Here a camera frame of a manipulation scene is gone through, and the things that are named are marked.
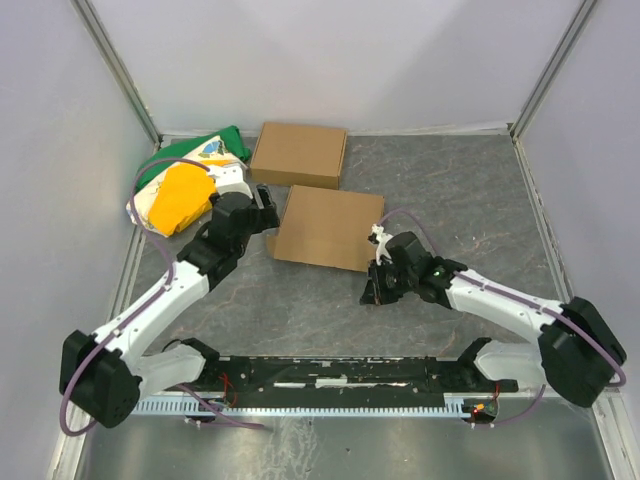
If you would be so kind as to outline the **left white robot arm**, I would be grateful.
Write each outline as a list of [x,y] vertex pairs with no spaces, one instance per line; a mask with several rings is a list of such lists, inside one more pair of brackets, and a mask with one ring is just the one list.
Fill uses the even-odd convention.
[[72,332],[63,342],[59,422],[74,404],[92,425],[114,428],[137,403],[157,392],[197,380],[216,351],[198,340],[153,356],[150,344],[182,312],[216,288],[238,265],[252,236],[279,227],[268,186],[211,198],[211,218],[169,264],[158,282],[124,312],[91,334]]

